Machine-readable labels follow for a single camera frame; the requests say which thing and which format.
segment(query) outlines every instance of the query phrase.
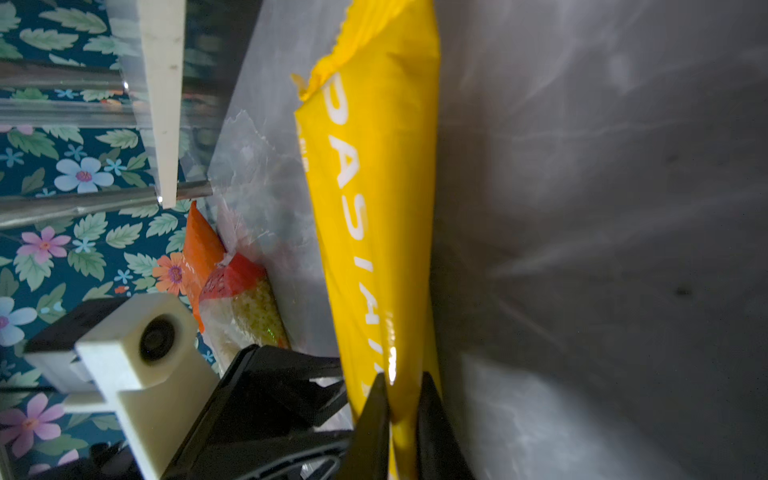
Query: blue flower pattern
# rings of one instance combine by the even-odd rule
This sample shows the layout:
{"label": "blue flower pattern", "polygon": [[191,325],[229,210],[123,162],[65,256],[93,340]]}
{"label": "blue flower pattern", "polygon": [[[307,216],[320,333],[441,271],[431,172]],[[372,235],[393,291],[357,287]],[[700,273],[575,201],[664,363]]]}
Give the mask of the blue flower pattern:
{"label": "blue flower pattern", "polygon": [[83,240],[73,240],[72,244],[77,246],[77,248],[74,249],[76,253],[82,253],[82,252],[90,253],[91,247],[94,246],[96,243],[89,242],[88,237],[83,237]]}
{"label": "blue flower pattern", "polygon": [[115,175],[120,177],[124,171],[127,170],[127,167],[124,167],[122,165],[123,161],[118,158],[118,161],[114,161],[110,158],[107,159],[107,167],[104,167],[105,172],[113,172]]}
{"label": "blue flower pattern", "polygon": [[79,147],[75,147],[73,144],[69,144],[67,148],[69,150],[65,151],[64,155],[67,157],[73,157],[77,161],[80,161],[81,159],[86,158],[88,156],[88,154],[86,154],[83,151],[82,145]]}
{"label": "blue flower pattern", "polygon": [[23,165],[24,164],[24,161],[22,160],[23,156],[24,154],[20,151],[13,153],[13,149],[6,148],[5,155],[0,155],[0,161],[5,160],[5,166],[8,168],[11,168],[13,167],[14,163]]}
{"label": "blue flower pattern", "polygon": [[130,274],[130,270],[128,269],[126,269],[125,271],[118,270],[118,275],[114,278],[114,281],[115,282],[121,281],[123,282],[123,285],[125,285],[128,283],[128,280],[132,280],[133,278],[134,276]]}
{"label": "blue flower pattern", "polygon": [[[58,0],[58,7],[66,8],[68,11],[78,10],[89,15],[93,14],[102,20],[107,31],[98,34],[90,34],[74,27],[65,27],[60,22],[53,22],[40,17],[40,13],[56,8],[54,2],[10,0],[10,2],[3,3],[4,1],[0,0],[0,3],[6,5],[4,13],[10,16],[15,15],[21,21],[15,27],[9,28],[10,32],[6,32],[0,37],[3,38],[4,42],[18,49],[23,57],[21,61],[50,63],[53,60],[52,55],[55,55],[59,58],[71,59],[79,64],[85,64],[88,67],[114,68],[117,65],[117,56],[111,52],[101,53],[83,49],[92,38],[99,35],[106,37],[112,35],[109,31],[110,25],[103,0],[93,0],[93,2]],[[15,14],[10,13],[11,7],[15,10]],[[60,33],[75,34],[78,36],[78,40],[72,48],[45,51],[19,39],[19,32],[26,28],[32,30],[43,28],[46,31],[55,30]],[[194,36],[190,37],[190,41],[194,41]],[[24,93],[34,94],[34,90],[36,89]],[[0,90],[0,98],[10,98],[15,94],[13,89]],[[84,101],[81,91],[71,88],[42,91],[39,92],[39,95],[48,99],[40,101]],[[125,102],[127,97],[113,95],[109,100]],[[0,196],[22,195],[24,197],[45,198],[61,194],[63,190],[54,185],[55,178],[61,176],[61,172],[57,170],[58,162],[67,160],[81,165],[81,162],[87,157],[93,157],[100,161],[101,172],[114,175],[112,185],[100,185],[100,188],[131,188],[145,184],[151,186],[154,181],[148,170],[148,161],[141,161],[141,155],[144,154],[141,138],[137,135],[135,147],[120,148],[119,159],[111,155],[107,158],[107,155],[114,151],[114,147],[99,140],[98,137],[103,137],[109,132],[109,129],[74,128],[64,125],[35,127],[34,129],[28,125],[14,125],[13,130],[0,132]],[[14,136],[16,143],[12,144],[11,138]],[[68,192],[74,193],[75,190],[68,190]],[[161,235],[155,234],[147,237],[150,224],[163,214],[172,215],[177,220],[176,226],[171,231]],[[137,273],[131,270],[126,260],[127,256],[142,254],[151,259],[162,257],[166,254],[166,249],[169,248],[170,237],[185,226],[185,217],[186,212],[180,210],[158,210],[157,212],[150,210],[137,216],[113,212],[104,216],[103,230],[91,228],[85,235],[81,234],[80,237],[78,237],[78,232],[81,232],[81,222],[86,218],[59,219],[50,222],[50,225],[41,223],[21,229],[4,230],[3,235],[0,236],[0,297],[12,299],[14,311],[31,309],[37,313],[34,321],[21,325],[20,328],[24,333],[22,342],[32,338],[66,312],[72,311],[85,296],[132,296],[134,293],[147,291],[146,280],[151,279],[151,275],[147,277],[147,272]],[[114,231],[126,225],[139,226],[138,235],[135,238],[131,237],[126,244],[111,242],[110,234],[114,235]],[[55,229],[57,236],[65,235],[71,238],[71,241],[64,245],[67,252],[66,257],[51,257],[50,273],[42,273],[38,280],[34,280],[32,278],[34,275],[30,275],[30,270],[17,270],[16,265],[5,262],[6,259],[13,261],[16,257],[16,250],[25,244],[22,233],[33,233],[40,236],[41,230],[49,226]],[[93,271],[89,270],[88,273],[76,270],[73,265],[77,264],[71,262],[76,258],[87,258],[95,262],[97,266]],[[215,361],[210,348],[199,335],[197,345],[206,361],[209,363]],[[34,386],[38,383],[40,386],[48,386],[49,384],[44,378],[34,377],[35,370],[20,356],[21,351],[21,344],[0,347],[0,379],[3,382],[19,381],[22,382],[22,386]],[[47,396],[50,406],[60,403],[64,399],[64,396],[59,394]],[[26,403],[31,398],[32,396],[25,398],[0,396],[0,411],[18,408],[25,412]],[[80,423],[76,425],[71,425],[71,421],[75,420],[72,415],[65,415],[55,421],[61,427],[62,432],[68,435],[67,442],[75,442],[71,449],[75,449],[81,458],[88,456],[89,447],[95,443],[115,444],[124,441],[122,431],[101,430],[97,427],[92,419],[98,418],[99,415],[103,414],[80,420]],[[0,425],[0,431],[6,428],[6,425]],[[63,441],[64,439],[65,435],[62,435],[55,441]],[[57,465],[61,457],[61,453],[49,455],[48,453],[52,450],[38,448],[46,441],[35,437],[32,450],[20,458],[16,458],[11,451],[12,443],[9,442],[4,448],[8,452],[16,478],[26,478],[33,465]]]}
{"label": "blue flower pattern", "polygon": [[56,90],[54,90],[54,92],[56,92],[56,96],[58,98],[69,98],[70,100],[74,100],[74,98],[79,95],[79,94],[74,93],[70,88],[68,88],[66,90],[58,90],[58,89],[56,89]]}

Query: green leaf pattern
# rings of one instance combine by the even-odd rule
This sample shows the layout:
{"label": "green leaf pattern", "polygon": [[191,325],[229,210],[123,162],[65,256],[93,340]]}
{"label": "green leaf pattern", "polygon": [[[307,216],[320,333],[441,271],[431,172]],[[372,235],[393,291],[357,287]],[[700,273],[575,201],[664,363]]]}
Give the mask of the green leaf pattern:
{"label": "green leaf pattern", "polygon": [[78,40],[78,35],[59,33],[57,30],[44,30],[42,28],[25,28],[18,37],[26,44],[41,50],[66,50]]}
{"label": "green leaf pattern", "polygon": [[[115,55],[138,53],[135,47],[137,25],[112,22],[113,28],[109,28],[106,12],[98,11],[98,4],[92,0],[66,3],[61,0],[41,0],[34,2],[37,5],[34,8],[31,7],[32,3],[31,0],[23,4],[19,0],[0,0],[1,59],[44,61],[80,68],[86,67],[84,62],[90,62],[89,58],[94,55],[106,55],[105,65],[100,65],[101,68],[110,64],[111,68],[119,68]],[[30,15],[28,12],[32,9],[35,11]],[[209,53],[215,49],[208,46],[214,45],[215,38],[202,37],[194,43],[199,50],[190,51],[190,60],[204,71],[205,67],[214,62]],[[119,95],[119,91],[67,91],[66,87],[55,92],[35,87],[2,90],[0,93],[3,97],[10,97],[20,108],[37,105],[32,102],[69,100],[113,104],[115,100],[125,102],[126,98]],[[137,130],[116,127],[97,132],[88,128],[80,129],[66,120],[44,123],[36,123],[33,130],[20,122],[2,132],[7,138],[7,145],[0,148],[0,154],[12,155],[15,164],[10,161],[12,168],[6,168],[6,161],[0,161],[0,195],[56,195],[53,198],[58,198],[64,194],[76,194],[76,190],[63,191],[55,186],[54,180],[63,174],[57,170],[57,162],[67,160],[80,164],[84,157],[97,158],[101,163],[99,171],[113,175],[114,184],[106,187],[100,185],[102,190],[146,187],[153,181],[149,174],[151,159],[143,152]],[[200,141],[197,131],[182,131],[180,157],[185,154],[189,157],[188,152],[194,152],[194,155],[202,152],[201,155],[205,155],[200,149],[201,144],[212,150],[213,144]],[[119,172],[115,170],[116,166],[120,167]],[[36,387],[41,384],[41,372],[31,369],[22,360],[28,340],[47,325],[56,323],[80,302],[111,296],[156,293],[157,278],[153,276],[153,269],[157,267],[158,258],[181,252],[184,248],[184,214],[188,213],[190,203],[190,200],[180,200],[173,210],[166,211],[151,204],[126,208],[119,213],[45,220],[34,226],[2,232],[0,296],[12,298],[15,310],[31,307],[36,317],[28,326],[22,326],[24,339],[10,347],[0,347],[2,359],[7,360],[10,369],[6,369],[5,361],[0,365],[0,389]],[[49,234],[51,230],[55,236],[69,237],[62,244],[65,257],[58,257],[56,253],[39,263],[38,260],[45,257],[16,253],[26,243],[21,238],[22,232],[41,236]],[[180,296],[180,301],[189,305],[186,296]],[[199,344],[202,351],[210,351],[202,340]],[[25,403],[34,395],[34,392],[3,393],[0,395],[0,411],[19,408],[25,412]],[[49,408],[61,401],[57,395],[45,395],[48,397]],[[114,414],[66,415],[55,423],[61,426],[61,435],[50,440],[35,437],[32,450],[22,459],[27,462],[23,464],[27,465],[24,471],[14,465],[22,476],[30,464],[55,465],[63,454],[73,449],[78,450],[80,456],[86,455],[86,448],[96,438],[94,432],[107,435],[105,438],[113,443],[119,442],[122,436],[120,423]],[[5,425],[0,425],[0,429],[5,428]],[[11,444],[12,441],[7,444],[7,448],[10,449]]]}

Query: clear plastic wrap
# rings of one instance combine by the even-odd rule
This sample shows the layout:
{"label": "clear plastic wrap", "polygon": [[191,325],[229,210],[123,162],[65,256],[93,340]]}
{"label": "clear plastic wrap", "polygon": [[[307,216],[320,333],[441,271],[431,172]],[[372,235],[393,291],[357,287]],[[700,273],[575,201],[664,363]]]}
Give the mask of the clear plastic wrap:
{"label": "clear plastic wrap", "polygon": [[222,376],[249,345],[290,347],[266,270],[239,253],[208,277],[200,295],[200,316],[205,343],[214,351]]}
{"label": "clear plastic wrap", "polygon": [[[431,291],[446,412],[478,478],[765,477],[768,30],[745,10],[761,5],[435,3]],[[348,6],[264,2],[230,105],[227,128],[253,119],[232,134],[274,147],[253,162],[295,163],[280,194],[297,204],[284,79],[331,49]],[[248,171],[247,142],[224,143],[214,163]],[[245,185],[263,180],[233,180],[235,211],[268,197]],[[306,225],[254,218],[256,235]],[[292,334],[288,280],[320,270],[284,265],[286,288],[270,279]],[[295,313],[321,304],[307,284]]]}
{"label": "clear plastic wrap", "polygon": [[[295,147],[295,131],[290,133]],[[209,177],[224,246],[269,271],[291,346],[310,355],[338,356],[298,155],[276,151],[240,111],[224,123]]]}

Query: pink flower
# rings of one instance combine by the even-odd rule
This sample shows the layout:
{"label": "pink flower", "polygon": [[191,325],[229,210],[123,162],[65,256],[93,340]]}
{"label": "pink flower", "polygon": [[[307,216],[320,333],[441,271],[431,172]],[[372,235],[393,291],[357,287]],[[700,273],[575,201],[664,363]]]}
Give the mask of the pink flower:
{"label": "pink flower", "polygon": [[[67,464],[69,462],[74,462],[80,458],[80,455],[78,454],[77,450],[70,450],[69,452],[63,454],[61,458],[58,460],[59,466],[62,466],[64,464]],[[46,470],[50,470],[51,466],[47,463],[37,463],[33,466],[29,467],[29,473],[27,475],[33,476],[35,474],[38,474],[40,472],[45,472]]]}
{"label": "pink flower", "polygon": [[20,246],[18,250],[16,250],[16,254],[34,254],[35,262],[37,262],[38,265],[45,263],[47,259],[51,258],[51,255],[54,257],[66,257],[67,250],[64,250],[61,246],[69,243],[69,240],[72,240],[72,237],[68,235],[54,237],[54,235],[55,232],[53,227],[44,228],[43,231],[40,232],[42,238],[38,237],[36,233],[24,232],[22,233],[22,238],[27,244]]}
{"label": "pink flower", "polygon": [[21,458],[32,448],[35,435],[42,440],[58,438],[61,435],[61,427],[51,422],[64,416],[64,409],[59,403],[45,410],[47,405],[48,397],[44,393],[39,393],[27,404],[27,415],[19,409],[9,409],[0,413],[0,423],[12,425],[11,428],[0,431],[0,445],[16,439],[11,451],[16,458]]}
{"label": "pink flower", "polygon": [[[13,125],[0,125],[0,134],[7,134]],[[16,125],[16,130],[22,132],[24,135],[32,135],[35,129],[31,125]]]}

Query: packaged food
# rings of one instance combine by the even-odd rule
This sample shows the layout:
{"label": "packaged food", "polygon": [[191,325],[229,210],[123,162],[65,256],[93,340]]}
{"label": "packaged food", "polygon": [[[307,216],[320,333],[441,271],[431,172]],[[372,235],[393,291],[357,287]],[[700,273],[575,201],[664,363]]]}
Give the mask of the packaged food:
{"label": "packaged food", "polygon": [[192,202],[187,216],[187,236],[184,238],[184,281],[187,286],[187,298],[192,306],[192,314],[197,319],[201,332],[205,325],[200,318],[199,296],[208,277],[216,265],[224,259],[224,245],[219,236],[210,227],[197,209],[197,202]]}
{"label": "packaged food", "polygon": [[430,0],[354,0],[296,112],[353,415],[387,377],[399,477],[416,478],[422,372],[439,384],[429,303],[439,37]]}
{"label": "packaged food", "polygon": [[200,294],[206,344],[223,375],[237,352],[253,345],[290,348],[266,270],[237,253],[216,268]]}

